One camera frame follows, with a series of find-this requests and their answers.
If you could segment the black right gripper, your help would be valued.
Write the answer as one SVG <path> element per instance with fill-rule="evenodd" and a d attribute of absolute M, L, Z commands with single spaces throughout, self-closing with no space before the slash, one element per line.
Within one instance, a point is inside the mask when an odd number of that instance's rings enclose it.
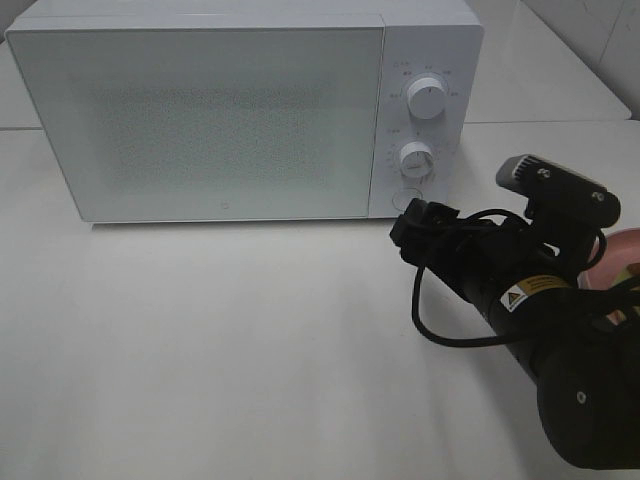
<path fill-rule="evenodd" d="M 573 287 L 604 255 L 608 209 L 529 202 L 523 216 L 487 209 L 466 218 L 439 202 L 412 199 L 390 238 L 405 263 L 422 263 L 465 300 L 494 300 L 529 277 Z"/>

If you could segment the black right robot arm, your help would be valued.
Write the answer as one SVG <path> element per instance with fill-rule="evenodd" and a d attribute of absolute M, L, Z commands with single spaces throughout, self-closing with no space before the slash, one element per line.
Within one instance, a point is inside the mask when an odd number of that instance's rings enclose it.
<path fill-rule="evenodd" d="M 543 430 L 573 466 L 628 470 L 639 465 L 639 282 L 582 289 L 579 275 L 604 255 L 603 231 L 620 214 L 600 207 L 530 201 L 523 215 L 456 209 L 415 199 L 390 236 L 418 275 L 434 274 L 473 305 L 489 337 L 448 338 L 420 316 L 427 340 L 445 347 L 506 347 L 536 387 Z"/>

